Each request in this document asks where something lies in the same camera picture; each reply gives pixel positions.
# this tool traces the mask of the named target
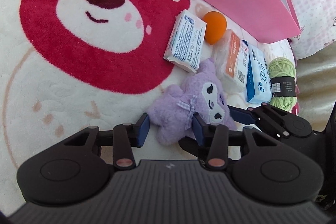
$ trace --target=bear mouth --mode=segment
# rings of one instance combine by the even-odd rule
[[[94,18],[88,11],[86,11],[85,14],[87,15],[87,17],[90,20],[92,20],[95,23],[107,23],[107,22],[109,22],[108,19],[96,19],[96,18]]]

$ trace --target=yarn skein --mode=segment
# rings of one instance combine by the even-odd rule
[[[279,76],[295,77],[296,74],[296,69],[293,63],[284,57],[278,57],[272,60],[268,66],[268,71],[271,79]],[[269,104],[291,112],[296,103],[296,97],[272,97]]]

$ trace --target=pink cheek mark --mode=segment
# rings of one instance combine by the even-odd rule
[[[142,27],[142,20],[137,20],[135,25],[138,29],[140,29]]]
[[[151,32],[152,32],[152,27],[151,27],[150,25],[148,25],[148,26],[146,27],[146,33],[147,33],[147,34],[151,34]]]
[[[125,15],[125,21],[126,22],[130,22],[132,20],[132,14],[131,13],[127,13],[126,15]]]

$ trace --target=shiny beige fabric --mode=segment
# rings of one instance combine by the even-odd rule
[[[336,43],[298,60],[299,115],[322,131],[336,100]]]

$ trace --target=orange egg-shaped object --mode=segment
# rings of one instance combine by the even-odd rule
[[[205,40],[210,45],[214,45],[221,39],[226,31],[226,18],[220,12],[212,11],[206,13],[202,20],[207,23],[205,28]]]

